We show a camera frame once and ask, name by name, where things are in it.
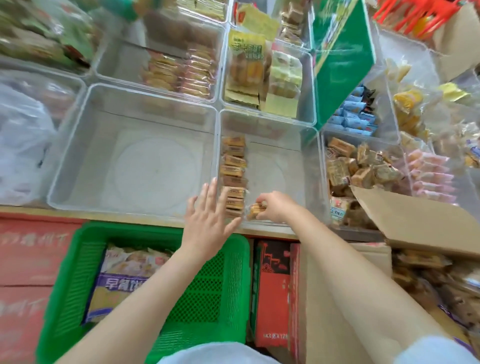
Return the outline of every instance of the right hand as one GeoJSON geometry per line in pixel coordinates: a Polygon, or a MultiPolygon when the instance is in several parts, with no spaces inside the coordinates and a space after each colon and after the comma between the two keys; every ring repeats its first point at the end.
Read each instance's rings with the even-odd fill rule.
{"type": "Polygon", "coordinates": [[[257,201],[261,204],[267,202],[267,210],[257,215],[257,220],[270,220],[276,223],[287,222],[288,216],[293,213],[299,205],[287,194],[273,191],[269,194],[261,194],[257,201]]]}

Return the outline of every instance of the shirt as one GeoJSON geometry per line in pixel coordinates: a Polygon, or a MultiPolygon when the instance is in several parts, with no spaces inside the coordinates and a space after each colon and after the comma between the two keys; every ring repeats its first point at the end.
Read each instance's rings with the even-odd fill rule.
{"type": "MultiPolygon", "coordinates": [[[[278,364],[273,358],[238,342],[194,346],[160,360],[158,364],[278,364]]],[[[401,353],[394,364],[480,364],[463,346],[442,337],[426,337],[401,353]]]]}

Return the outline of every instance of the forearm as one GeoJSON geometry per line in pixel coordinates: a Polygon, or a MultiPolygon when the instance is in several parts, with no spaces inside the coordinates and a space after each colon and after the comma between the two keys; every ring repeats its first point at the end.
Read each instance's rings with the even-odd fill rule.
{"type": "Polygon", "coordinates": [[[306,209],[287,223],[324,273],[330,292],[377,363],[391,362],[423,336],[446,336],[395,282],[306,209]]]}
{"type": "Polygon", "coordinates": [[[58,363],[144,363],[167,316],[203,264],[180,248],[58,363]]]}

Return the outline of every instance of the blue snack package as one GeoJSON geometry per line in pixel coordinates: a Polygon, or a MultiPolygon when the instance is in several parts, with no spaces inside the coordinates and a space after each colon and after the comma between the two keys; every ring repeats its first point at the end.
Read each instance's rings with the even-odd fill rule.
{"type": "Polygon", "coordinates": [[[351,112],[351,111],[344,111],[343,116],[346,118],[354,118],[354,119],[361,119],[358,114],[351,112]]]}
{"type": "Polygon", "coordinates": [[[365,108],[366,105],[366,102],[345,101],[343,103],[343,109],[358,114],[365,108]]]}
{"type": "Polygon", "coordinates": [[[334,129],[345,130],[345,127],[342,125],[338,125],[338,124],[329,124],[329,125],[334,129]]]}
{"type": "Polygon", "coordinates": [[[362,96],[348,95],[345,101],[361,102],[362,96]]]}
{"type": "Polygon", "coordinates": [[[365,131],[366,132],[376,132],[376,130],[378,129],[378,125],[375,125],[375,124],[367,124],[367,126],[365,127],[365,131]]]}
{"type": "Polygon", "coordinates": [[[355,87],[355,89],[353,90],[352,92],[352,95],[353,96],[363,96],[363,92],[365,91],[365,87],[364,86],[357,86],[355,87]]]}
{"type": "Polygon", "coordinates": [[[368,114],[366,112],[361,112],[359,114],[359,118],[362,119],[362,120],[366,120],[368,121],[370,124],[375,124],[375,119],[377,118],[375,115],[373,114],[368,114]]]}
{"type": "Polygon", "coordinates": [[[347,132],[354,133],[354,134],[360,134],[360,135],[371,135],[371,132],[366,132],[365,130],[360,130],[360,129],[353,129],[353,128],[345,128],[347,132]]]}
{"type": "Polygon", "coordinates": [[[359,118],[345,118],[345,127],[365,130],[368,125],[368,121],[359,118]]]}
{"type": "Polygon", "coordinates": [[[328,120],[327,123],[329,124],[336,124],[342,125],[343,124],[343,116],[332,115],[328,120]]]}

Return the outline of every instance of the hand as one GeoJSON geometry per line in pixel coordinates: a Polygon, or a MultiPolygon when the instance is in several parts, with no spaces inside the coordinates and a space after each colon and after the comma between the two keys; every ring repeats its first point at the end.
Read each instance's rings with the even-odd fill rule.
{"type": "Polygon", "coordinates": [[[217,203],[216,184],[216,178],[213,178],[210,185],[208,183],[203,185],[196,208],[194,205],[197,196],[188,200],[181,241],[182,248],[195,252],[205,261],[218,253],[225,240],[241,223],[241,218],[235,218],[225,226],[228,188],[224,187],[217,203]]]}
{"type": "Polygon", "coordinates": [[[258,214],[257,220],[284,223],[287,222],[288,216],[293,213],[293,210],[300,207],[290,196],[279,191],[258,196],[257,202],[261,204],[263,201],[267,202],[267,210],[258,214]]]}

